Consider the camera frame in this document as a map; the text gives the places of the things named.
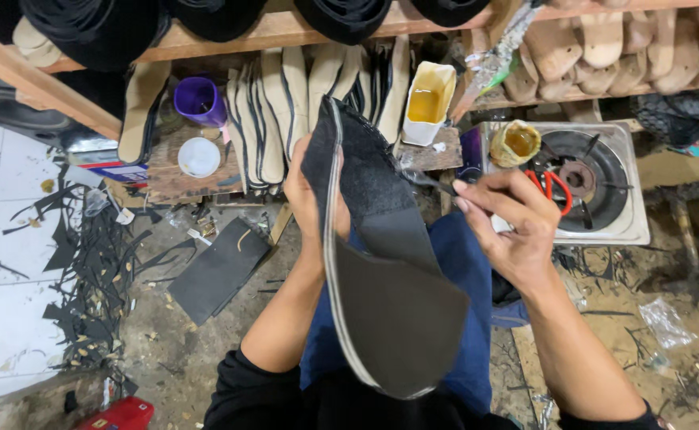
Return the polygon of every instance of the red box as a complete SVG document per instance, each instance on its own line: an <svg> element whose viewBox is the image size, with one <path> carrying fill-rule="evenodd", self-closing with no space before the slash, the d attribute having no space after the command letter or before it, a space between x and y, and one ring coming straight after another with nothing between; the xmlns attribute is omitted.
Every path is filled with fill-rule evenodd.
<svg viewBox="0 0 699 430"><path fill-rule="evenodd" d="M116 400L101 413L81 423L77 430L145 430L153 417L153 405L134 396Z"/></svg>

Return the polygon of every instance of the black speaker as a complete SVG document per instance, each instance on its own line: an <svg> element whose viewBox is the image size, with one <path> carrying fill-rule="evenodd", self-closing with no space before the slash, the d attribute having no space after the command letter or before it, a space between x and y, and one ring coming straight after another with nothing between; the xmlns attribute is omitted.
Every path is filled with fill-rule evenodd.
<svg viewBox="0 0 699 430"><path fill-rule="evenodd" d="M123 88L125 88L123 77L116 75L116 80L118 79L121 79L122 86L119 90L123 94ZM113 112L114 109L111 111L117 117L123 117L123 104L119 106L122 106L121 112ZM111 149L117 145L113 140L105 138L57 110L36 110L17 102L15 87L1 80L0 126L64 151L73 145L87 145L88 148L100 149Z"/></svg>

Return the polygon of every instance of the white plastic container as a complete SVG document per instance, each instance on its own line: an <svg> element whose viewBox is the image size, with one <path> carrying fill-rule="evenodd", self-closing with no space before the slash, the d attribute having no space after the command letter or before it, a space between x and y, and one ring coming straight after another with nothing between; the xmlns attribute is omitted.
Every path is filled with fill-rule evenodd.
<svg viewBox="0 0 699 430"><path fill-rule="evenodd" d="M180 169L195 178L205 178L220 167L220 149L204 138L192 138L177 153Z"/></svg>
<svg viewBox="0 0 699 430"><path fill-rule="evenodd" d="M412 145L429 146L447 118L447 110L455 89L456 69L453 66L422 61L416 69L413 83L408 90L408 102L405 104L405 117L402 123L402 141ZM433 122L412 121L409 117L411 94L416 90L438 94L437 103L432 106L435 118Z"/></svg>

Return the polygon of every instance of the person's right hand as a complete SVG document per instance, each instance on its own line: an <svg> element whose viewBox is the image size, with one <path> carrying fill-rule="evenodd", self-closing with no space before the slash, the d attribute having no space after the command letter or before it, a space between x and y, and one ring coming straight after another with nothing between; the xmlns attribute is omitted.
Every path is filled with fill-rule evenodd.
<svg viewBox="0 0 699 430"><path fill-rule="evenodd" d="M476 184L456 180L460 197L456 205L477 236L493 269L508 279L523 295L539 292L535 285L556 273L551 263L560 210L546 199L521 171L488 174ZM490 223L494 213L514 226L515 231L496 233Z"/></svg>

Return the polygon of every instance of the red scissors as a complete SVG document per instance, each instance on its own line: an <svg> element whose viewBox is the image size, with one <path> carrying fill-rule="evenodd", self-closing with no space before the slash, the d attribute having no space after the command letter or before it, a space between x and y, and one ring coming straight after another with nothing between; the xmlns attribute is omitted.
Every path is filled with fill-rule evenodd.
<svg viewBox="0 0 699 430"><path fill-rule="evenodd" d="M541 182L538 181L535 172L526 170L525 174L528 178L530 178L531 181L533 181L533 184L535 184L535 186L538 187L538 190L544 193L544 188L541 186ZM565 182L562 181L561 178L559 178L559 175L555 174L553 171L545 171L541 175L546 180L545 194L548 200L551 200L551 187L554 185L554 182L556 182L557 184L559 184L560 187L562 187L562 191L564 191L564 198L566 200L564 204L564 209L562 210L562 217L564 217L565 215L567 215L567 213L570 212L570 209L573 207L573 195L570 194L570 189L567 187L567 184L565 184Z"/></svg>

